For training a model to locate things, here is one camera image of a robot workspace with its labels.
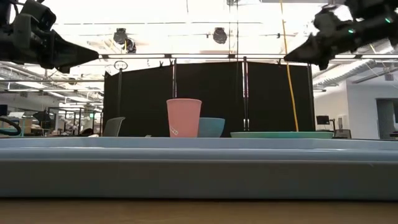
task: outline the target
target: cable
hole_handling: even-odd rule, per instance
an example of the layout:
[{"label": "cable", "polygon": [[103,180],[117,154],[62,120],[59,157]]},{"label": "cable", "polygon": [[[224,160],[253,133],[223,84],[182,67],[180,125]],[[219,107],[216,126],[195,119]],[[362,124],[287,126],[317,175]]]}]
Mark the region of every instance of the cable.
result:
[{"label": "cable", "polygon": [[[283,16],[284,16],[284,7],[283,7],[284,3],[283,3],[283,0],[279,0],[279,3],[280,3],[280,11],[282,13],[282,28],[284,30],[285,53],[287,55],[285,19],[283,18]],[[290,95],[292,97],[292,106],[293,106],[293,115],[294,115],[295,128],[296,128],[296,131],[299,131],[299,122],[297,121],[296,103],[295,103],[295,100],[294,100],[293,85],[292,85],[292,79],[291,79],[291,76],[290,76],[290,67],[289,67],[289,62],[288,61],[286,61],[286,70],[287,70],[287,79],[289,80]]]},{"label": "cable", "polygon": [[0,130],[0,134],[5,134],[8,136],[18,136],[21,134],[22,130],[21,127],[19,127],[18,124],[6,119],[6,118],[0,118],[0,121],[7,123],[9,125],[11,125],[12,127],[14,127],[15,129],[17,129],[17,131],[5,131],[5,130]]}]

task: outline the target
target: yellow cable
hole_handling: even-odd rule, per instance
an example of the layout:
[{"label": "yellow cable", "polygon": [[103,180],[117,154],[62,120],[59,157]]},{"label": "yellow cable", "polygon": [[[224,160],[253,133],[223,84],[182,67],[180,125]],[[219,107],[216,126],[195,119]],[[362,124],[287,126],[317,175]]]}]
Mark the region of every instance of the yellow cable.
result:
[{"label": "yellow cable", "polygon": [[[284,16],[284,7],[283,7],[283,0],[279,0],[280,2],[280,11],[282,13],[282,27],[284,30],[284,42],[285,42],[285,54],[287,54],[287,41],[286,41],[286,30],[285,30],[285,20],[283,18]],[[289,80],[289,88],[290,88],[290,95],[292,97],[292,106],[293,106],[293,114],[294,114],[294,123],[296,127],[296,131],[299,131],[299,122],[297,121],[297,113],[296,113],[296,103],[294,101],[294,93],[293,93],[293,85],[292,85],[292,79],[290,77],[290,68],[289,68],[289,62],[286,62],[286,69],[287,69],[287,78]]]}]

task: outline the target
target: wooden table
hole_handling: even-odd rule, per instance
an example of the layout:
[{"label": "wooden table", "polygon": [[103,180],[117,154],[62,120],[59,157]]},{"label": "wooden table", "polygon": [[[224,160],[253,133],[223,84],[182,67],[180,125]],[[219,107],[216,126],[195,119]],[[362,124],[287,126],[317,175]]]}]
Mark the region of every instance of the wooden table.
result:
[{"label": "wooden table", "polygon": [[396,224],[398,203],[1,200],[1,224]]}]

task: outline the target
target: pink cup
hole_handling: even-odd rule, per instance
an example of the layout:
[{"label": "pink cup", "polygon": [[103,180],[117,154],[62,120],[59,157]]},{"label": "pink cup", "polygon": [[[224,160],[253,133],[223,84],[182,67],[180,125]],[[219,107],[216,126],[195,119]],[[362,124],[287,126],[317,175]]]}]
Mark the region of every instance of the pink cup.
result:
[{"label": "pink cup", "polygon": [[167,100],[171,138],[198,137],[201,101],[194,99]]}]

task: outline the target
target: computer monitor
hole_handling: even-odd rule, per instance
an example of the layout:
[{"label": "computer monitor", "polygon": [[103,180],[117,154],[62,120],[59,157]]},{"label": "computer monitor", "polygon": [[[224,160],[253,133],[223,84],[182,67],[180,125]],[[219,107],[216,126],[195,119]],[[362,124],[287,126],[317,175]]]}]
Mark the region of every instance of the computer monitor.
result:
[{"label": "computer monitor", "polygon": [[329,125],[330,124],[329,116],[317,116],[317,124]]},{"label": "computer monitor", "polygon": [[7,116],[8,105],[0,105],[0,116]]}]

